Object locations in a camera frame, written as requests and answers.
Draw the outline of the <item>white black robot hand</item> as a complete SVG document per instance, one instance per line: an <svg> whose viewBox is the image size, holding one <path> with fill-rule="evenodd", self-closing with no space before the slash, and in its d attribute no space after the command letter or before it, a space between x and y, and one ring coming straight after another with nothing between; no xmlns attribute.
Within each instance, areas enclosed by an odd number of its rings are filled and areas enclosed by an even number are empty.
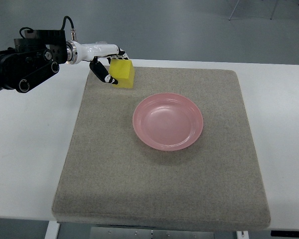
<svg viewBox="0 0 299 239"><path fill-rule="evenodd" d="M119 82L112 77L99 58L129 60L127 53L115 44L97 42L91 44L80 44L77 41L67 41L67 63L78 64L81 61L89 62L90 70L103 83L117 85Z"/></svg>

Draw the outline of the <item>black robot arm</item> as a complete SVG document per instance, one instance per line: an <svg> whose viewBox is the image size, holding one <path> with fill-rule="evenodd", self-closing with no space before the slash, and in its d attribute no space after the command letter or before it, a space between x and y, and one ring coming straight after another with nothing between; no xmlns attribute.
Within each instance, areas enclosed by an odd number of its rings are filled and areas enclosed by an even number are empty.
<svg viewBox="0 0 299 239"><path fill-rule="evenodd" d="M59 72L59 66L73 58L65 37L66 21L60 30L34 30L23 27L14 47L0 51L0 91L27 93Z"/></svg>

